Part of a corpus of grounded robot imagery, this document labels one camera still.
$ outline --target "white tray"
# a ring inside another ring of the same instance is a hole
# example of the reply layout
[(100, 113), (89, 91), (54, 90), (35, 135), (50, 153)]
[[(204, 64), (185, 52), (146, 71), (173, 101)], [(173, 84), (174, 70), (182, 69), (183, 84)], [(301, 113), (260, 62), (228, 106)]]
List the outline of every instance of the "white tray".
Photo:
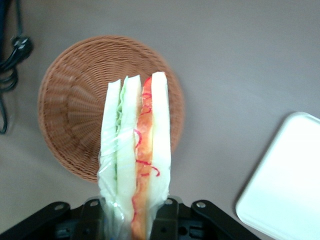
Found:
[(277, 240), (320, 240), (320, 120), (290, 115), (236, 204), (245, 224)]

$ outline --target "plastic wrap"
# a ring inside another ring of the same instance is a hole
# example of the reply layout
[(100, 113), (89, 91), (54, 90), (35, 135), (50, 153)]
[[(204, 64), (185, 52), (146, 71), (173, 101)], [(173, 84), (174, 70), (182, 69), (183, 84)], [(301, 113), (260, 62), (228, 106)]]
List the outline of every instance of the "plastic wrap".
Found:
[(108, 84), (101, 127), (98, 185), (107, 239), (148, 239), (169, 195), (171, 146), (168, 85), (156, 72)]

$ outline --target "power cord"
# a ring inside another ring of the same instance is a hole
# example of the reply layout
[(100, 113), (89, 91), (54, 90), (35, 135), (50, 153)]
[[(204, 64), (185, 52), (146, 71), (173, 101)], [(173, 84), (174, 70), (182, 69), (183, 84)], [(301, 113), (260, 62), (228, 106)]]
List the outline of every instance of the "power cord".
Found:
[(0, 135), (4, 135), (8, 129), (8, 116), (3, 101), (3, 93), (12, 91), (18, 83), (18, 71), (16, 66), (27, 59), (34, 46), (31, 39), (23, 36), (23, 25), (21, 18), (20, 0), (16, 0), (17, 36), (12, 40), (13, 51), (8, 59), (0, 63), (0, 74), (11, 73), (10, 76), (0, 78), (0, 112), (3, 119), (3, 126)]

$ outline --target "gray table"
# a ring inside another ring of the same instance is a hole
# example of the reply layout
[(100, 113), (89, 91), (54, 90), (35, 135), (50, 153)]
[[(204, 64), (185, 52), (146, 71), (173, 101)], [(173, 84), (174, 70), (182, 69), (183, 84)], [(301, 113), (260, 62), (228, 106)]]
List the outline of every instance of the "gray table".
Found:
[[(37, 122), (44, 73), (77, 41), (130, 36), (176, 72), (186, 119), (170, 193), (187, 205), (207, 199), (237, 219), (237, 197), (282, 120), (297, 111), (320, 117), (320, 1), (25, 0), (22, 6), (35, 49), (6, 96), (14, 127), (0, 137), (0, 232), (51, 202), (77, 207), (99, 194), (60, 166)], [(10, 12), (7, 40), (15, 34)]]

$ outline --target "brown wicker tray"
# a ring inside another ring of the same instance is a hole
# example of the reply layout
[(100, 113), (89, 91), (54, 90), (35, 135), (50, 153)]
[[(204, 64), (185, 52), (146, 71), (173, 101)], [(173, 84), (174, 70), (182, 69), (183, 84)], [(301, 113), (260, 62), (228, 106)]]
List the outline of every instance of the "brown wicker tray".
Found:
[(48, 68), (39, 89), (38, 121), (56, 159), (82, 179), (97, 182), (100, 131), (108, 83), (140, 74), (142, 83), (166, 72), (171, 151), (184, 124), (179, 81), (165, 60), (148, 46), (125, 36), (97, 36), (65, 50)]

